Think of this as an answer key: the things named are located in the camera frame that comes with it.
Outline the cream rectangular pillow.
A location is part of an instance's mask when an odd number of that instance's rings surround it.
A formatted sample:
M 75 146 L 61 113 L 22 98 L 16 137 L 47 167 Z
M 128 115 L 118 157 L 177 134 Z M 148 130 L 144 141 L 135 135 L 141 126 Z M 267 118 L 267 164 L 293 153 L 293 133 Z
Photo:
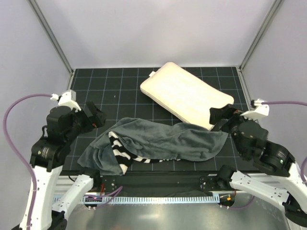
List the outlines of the cream rectangular pillow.
M 140 90 L 182 122 L 211 130 L 210 108 L 223 108 L 234 98 L 173 62 L 165 63 L 140 85 Z

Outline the grey fleece zebra-lined pillowcase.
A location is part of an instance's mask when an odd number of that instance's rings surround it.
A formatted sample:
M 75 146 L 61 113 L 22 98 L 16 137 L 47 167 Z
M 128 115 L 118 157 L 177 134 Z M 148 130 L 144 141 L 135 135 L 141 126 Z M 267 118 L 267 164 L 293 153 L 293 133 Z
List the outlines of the grey fleece zebra-lined pillowcase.
M 140 118 L 123 118 L 99 135 L 77 163 L 101 175 L 124 175 L 135 163 L 206 161 L 223 148 L 228 134 L 177 123 L 173 126 Z

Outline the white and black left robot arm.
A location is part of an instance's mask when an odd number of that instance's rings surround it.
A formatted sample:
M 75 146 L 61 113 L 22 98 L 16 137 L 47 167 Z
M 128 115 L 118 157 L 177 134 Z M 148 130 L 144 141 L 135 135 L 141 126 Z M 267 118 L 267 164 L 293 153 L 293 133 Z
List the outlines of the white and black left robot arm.
M 54 202 L 57 181 L 72 143 L 80 134 L 103 127 L 105 122 L 105 113 L 92 101 L 86 102 L 84 109 L 59 105 L 50 110 L 42 136 L 31 149 L 30 194 L 16 230 L 64 230 L 82 197 L 101 188 L 99 170 L 84 167 L 62 199 Z

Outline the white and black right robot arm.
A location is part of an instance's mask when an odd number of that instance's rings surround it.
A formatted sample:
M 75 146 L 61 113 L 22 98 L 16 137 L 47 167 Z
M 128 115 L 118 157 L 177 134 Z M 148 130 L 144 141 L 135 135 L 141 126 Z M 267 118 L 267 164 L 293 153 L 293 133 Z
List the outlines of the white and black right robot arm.
M 282 188 L 264 184 L 239 170 L 222 166 L 216 184 L 222 190 L 235 189 L 256 196 L 276 208 L 301 227 L 307 226 L 307 178 L 294 156 L 284 146 L 268 140 L 268 130 L 256 122 L 255 111 L 243 112 L 228 104 L 210 108 L 214 131 L 229 134 L 239 156 L 252 161 L 262 173 L 278 181 Z

